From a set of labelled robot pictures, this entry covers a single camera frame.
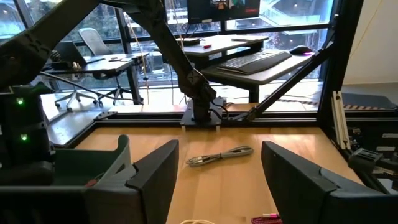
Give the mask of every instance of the keyboard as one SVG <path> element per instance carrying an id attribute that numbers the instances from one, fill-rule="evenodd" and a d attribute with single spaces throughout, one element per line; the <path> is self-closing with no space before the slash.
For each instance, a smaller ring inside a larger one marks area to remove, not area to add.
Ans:
<path id="1" fill-rule="evenodd" d="M 217 66 L 218 69 L 251 75 L 272 68 L 290 58 L 292 54 L 285 51 L 263 51 L 251 55 L 233 58 Z"/>

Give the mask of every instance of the green light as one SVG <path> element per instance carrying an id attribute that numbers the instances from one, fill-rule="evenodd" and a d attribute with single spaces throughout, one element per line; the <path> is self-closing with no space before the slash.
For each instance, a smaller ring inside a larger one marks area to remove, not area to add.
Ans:
<path id="1" fill-rule="evenodd" d="M 23 105 L 24 104 L 24 99 L 23 98 L 17 98 L 17 103 L 19 105 Z"/>
<path id="2" fill-rule="evenodd" d="M 27 140 L 27 134 L 21 134 L 21 139 L 23 141 L 26 141 Z"/>

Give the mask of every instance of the laptop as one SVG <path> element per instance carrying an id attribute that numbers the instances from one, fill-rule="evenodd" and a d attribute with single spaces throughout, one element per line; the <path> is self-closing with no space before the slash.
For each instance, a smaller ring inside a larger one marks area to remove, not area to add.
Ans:
<path id="1" fill-rule="evenodd" d="M 62 60 L 79 63 L 82 67 L 89 63 L 104 60 L 104 58 L 93 58 L 92 60 L 86 61 L 73 42 L 60 42 L 55 46 L 54 50 L 61 55 Z"/>

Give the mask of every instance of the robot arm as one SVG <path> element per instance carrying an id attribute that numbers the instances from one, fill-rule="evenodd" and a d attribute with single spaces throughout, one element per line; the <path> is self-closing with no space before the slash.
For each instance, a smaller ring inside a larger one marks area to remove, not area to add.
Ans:
<path id="1" fill-rule="evenodd" d="M 216 97 L 207 79 L 189 62 L 167 27 L 160 0 L 64 0 L 30 29 L 0 46 L 0 89 L 31 82 L 51 50 L 99 3 L 122 8 L 153 38 L 178 76 L 181 92 L 194 101 L 195 118 L 207 119 Z"/>

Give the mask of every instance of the computer mouse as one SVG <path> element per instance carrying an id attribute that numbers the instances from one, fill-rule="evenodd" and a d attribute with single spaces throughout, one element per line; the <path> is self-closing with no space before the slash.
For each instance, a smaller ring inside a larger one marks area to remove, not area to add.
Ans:
<path id="1" fill-rule="evenodd" d="M 303 55 L 305 53 L 312 52 L 312 49 L 304 45 L 299 45 L 297 47 L 292 48 L 289 52 L 292 55 Z"/>

